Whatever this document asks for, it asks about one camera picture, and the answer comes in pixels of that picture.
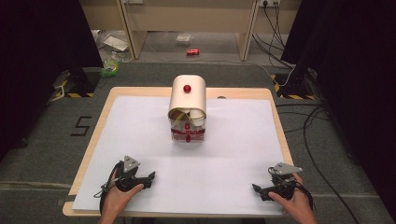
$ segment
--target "red can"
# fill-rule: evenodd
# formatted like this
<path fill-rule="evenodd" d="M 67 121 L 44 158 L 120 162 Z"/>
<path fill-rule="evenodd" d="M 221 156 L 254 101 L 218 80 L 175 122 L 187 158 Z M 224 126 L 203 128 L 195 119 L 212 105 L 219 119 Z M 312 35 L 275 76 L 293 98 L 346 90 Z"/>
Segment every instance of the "red can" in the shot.
<path fill-rule="evenodd" d="M 199 49 L 188 49 L 187 55 L 199 55 Z"/>

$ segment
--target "green object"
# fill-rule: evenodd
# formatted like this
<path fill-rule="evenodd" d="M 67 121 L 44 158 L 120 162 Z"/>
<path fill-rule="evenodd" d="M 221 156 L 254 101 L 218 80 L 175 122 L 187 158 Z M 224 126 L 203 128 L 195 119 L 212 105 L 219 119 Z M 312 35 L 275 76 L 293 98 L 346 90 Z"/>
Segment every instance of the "green object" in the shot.
<path fill-rule="evenodd" d="M 104 77 L 114 77 L 119 72 L 120 62 L 115 59 L 108 59 L 105 61 L 100 75 Z"/>

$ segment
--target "black curtain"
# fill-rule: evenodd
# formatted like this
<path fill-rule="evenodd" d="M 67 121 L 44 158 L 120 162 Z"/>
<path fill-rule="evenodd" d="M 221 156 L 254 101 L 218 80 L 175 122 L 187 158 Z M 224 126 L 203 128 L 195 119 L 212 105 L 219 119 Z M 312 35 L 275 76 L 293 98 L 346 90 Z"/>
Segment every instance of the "black curtain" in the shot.
<path fill-rule="evenodd" d="M 25 137 L 65 70 L 102 67 L 78 0 L 0 6 L 0 160 Z"/>
<path fill-rule="evenodd" d="M 318 72 L 325 104 L 396 220 L 396 1 L 303 0 L 282 59 Z"/>

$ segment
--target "white paper sheet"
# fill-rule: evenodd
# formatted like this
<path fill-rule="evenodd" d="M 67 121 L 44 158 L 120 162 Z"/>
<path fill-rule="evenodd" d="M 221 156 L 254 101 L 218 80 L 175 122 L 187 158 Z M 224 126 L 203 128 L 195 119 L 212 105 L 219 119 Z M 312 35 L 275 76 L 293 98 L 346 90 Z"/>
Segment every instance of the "white paper sheet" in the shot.
<path fill-rule="evenodd" d="M 251 184 L 273 186 L 267 169 L 284 161 L 271 103 L 207 100 L 203 143 L 172 141 L 170 98 L 118 97 L 83 178 L 75 210 L 99 210 L 100 191 L 124 155 L 140 161 L 136 176 L 156 172 L 150 189 L 136 194 L 126 211 L 213 215 L 281 215 Z"/>

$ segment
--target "yellow black hazard tape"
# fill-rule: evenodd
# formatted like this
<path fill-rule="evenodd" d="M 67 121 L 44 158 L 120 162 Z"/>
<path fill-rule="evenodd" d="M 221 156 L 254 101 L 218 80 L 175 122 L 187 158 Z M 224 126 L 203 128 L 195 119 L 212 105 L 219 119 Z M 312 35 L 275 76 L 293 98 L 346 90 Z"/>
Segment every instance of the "yellow black hazard tape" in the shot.
<path fill-rule="evenodd" d="M 284 99 L 293 99 L 293 100 L 314 100 L 315 97 L 309 91 L 301 91 L 301 92 L 290 92 L 287 86 L 279 86 L 276 81 L 276 75 L 271 75 L 271 78 L 274 82 L 274 88 L 276 91 L 277 97 Z"/>

